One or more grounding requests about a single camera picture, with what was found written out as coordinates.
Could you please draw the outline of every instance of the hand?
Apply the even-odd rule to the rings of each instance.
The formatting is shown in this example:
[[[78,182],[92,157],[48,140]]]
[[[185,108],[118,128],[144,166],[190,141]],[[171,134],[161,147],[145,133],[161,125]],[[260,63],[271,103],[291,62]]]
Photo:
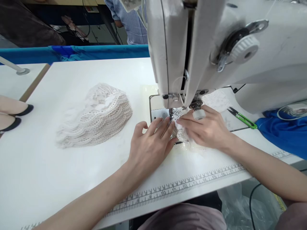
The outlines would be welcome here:
[[[236,136],[228,131],[221,114],[207,105],[201,107],[206,117],[195,120],[190,110],[180,117],[177,123],[186,128],[189,137],[202,146],[223,150],[227,148]]]
[[[174,121],[168,126],[169,117],[161,123],[155,132],[161,121],[162,118],[157,118],[149,127],[145,121],[135,126],[126,164],[135,169],[133,170],[134,176],[138,182],[142,182],[159,167],[178,141],[177,138],[169,139],[175,127]]]

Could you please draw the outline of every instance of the pink clothing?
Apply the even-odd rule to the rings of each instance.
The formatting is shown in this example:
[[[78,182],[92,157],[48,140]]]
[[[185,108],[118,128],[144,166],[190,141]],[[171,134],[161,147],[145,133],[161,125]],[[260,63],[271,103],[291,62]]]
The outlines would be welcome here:
[[[161,209],[138,230],[226,230],[222,213],[214,208],[180,203]],[[275,230],[306,230],[307,203],[294,203],[280,216]]]

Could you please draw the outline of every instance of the black shoe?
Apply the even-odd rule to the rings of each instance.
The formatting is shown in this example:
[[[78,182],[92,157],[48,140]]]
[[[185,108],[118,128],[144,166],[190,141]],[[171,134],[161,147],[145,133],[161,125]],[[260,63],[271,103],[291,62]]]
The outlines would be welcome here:
[[[23,111],[21,113],[18,113],[18,114],[10,114],[10,115],[13,115],[13,116],[24,116],[24,115],[27,115],[29,112],[31,112],[33,109],[34,109],[34,106],[29,104],[25,111]]]
[[[5,129],[2,129],[0,130],[0,132],[7,132],[7,131],[10,131],[14,128],[16,128],[19,124],[21,123],[21,119],[20,118],[15,118],[15,121],[13,122],[13,124],[11,124],[10,126],[8,126],[7,128]]]

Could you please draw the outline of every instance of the finger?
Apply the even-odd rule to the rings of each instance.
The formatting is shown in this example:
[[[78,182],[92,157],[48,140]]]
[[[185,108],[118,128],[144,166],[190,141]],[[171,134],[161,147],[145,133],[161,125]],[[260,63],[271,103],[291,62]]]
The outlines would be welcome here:
[[[182,125],[184,128],[188,128],[194,132],[202,129],[202,124],[197,123],[195,120],[178,119],[176,122]]]
[[[201,124],[201,120],[195,120],[194,119],[194,117],[193,117],[194,110],[190,110],[190,111],[187,114],[182,115],[179,119],[180,120],[191,120],[191,121],[195,121],[195,122]]]
[[[166,130],[167,124],[169,123],[169,119],[170,119],[169,117],[165,118],[164,121],[162,122],[162,124],[160,125],[160,127],[155,132],[155,135],[157,135],[159,138],[161,138],[164,131]]]
[[[136,124],[135,128],[134,128],[134,133],[133,136],[134,137],[140,137],[143,135],[143,129],[148,129],[147,123],[146,121],[141,121],[139,123]]]
[[[170,123],[169,126],[167,127],[167,129],[166,129],[165,133],[163,134],[163,136],[161,137],[161,139],[163,141],[168,141],[170,136],[173,133],[174,128],[175,128],[175,122],[172,121],[172,123]]]
[[[163,118],[156,118],[148,127],[148,130],[146,131],[146,135],[152,136],[158,126],[158,124],[163,120]]]
[[[208,113],[213,113],[216,114],[218,113],[218,111],[212,109],[211,107],[207,106],[207,105],[202,105],[201,109],[203,109],[204,111],[208,112]]]
[[[193,112],[194,112],[194,110],[190,110],[187,114],[182,115],[182,116],[180,117],[180,119],[192,120],[192,121],[196,121],[197,123],[202,124],[203,119],[201,119],[201,120],[195,120],[194,117],[193,117]],[[206,111],[205,111],[205,115],[206,115],[206,117],[213,117],[215,114],[209,113],[209,112],[206,112]]]
[[[187,129],[186,132],[188,133],[188,136],[196,142],[196,144],[203,145],[203,141],[197,133],[189,129]]]
[[[164,152],[164,158],[170,153],[172,148],[174,147],[174,144],[178,141],[178,138],[170,139],[166,145],[166,149]]]

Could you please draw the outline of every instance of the green thread snips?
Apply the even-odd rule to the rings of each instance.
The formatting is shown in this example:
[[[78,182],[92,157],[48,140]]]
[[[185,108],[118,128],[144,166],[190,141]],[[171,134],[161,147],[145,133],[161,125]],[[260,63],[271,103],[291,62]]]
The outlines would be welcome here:
[[[234,108],[229,107],[231,110],[227,109],[232,115],[234,115],[236,118],[238,118],[240,121],[242,121],[244,124],[246,124],[248,127],[250,127],[251,129],[257,129],[257,125],[252,122],[251,120],[247,119],[246,117],[244,117],[241,113],[239,113],[238,111],[236,111]]]

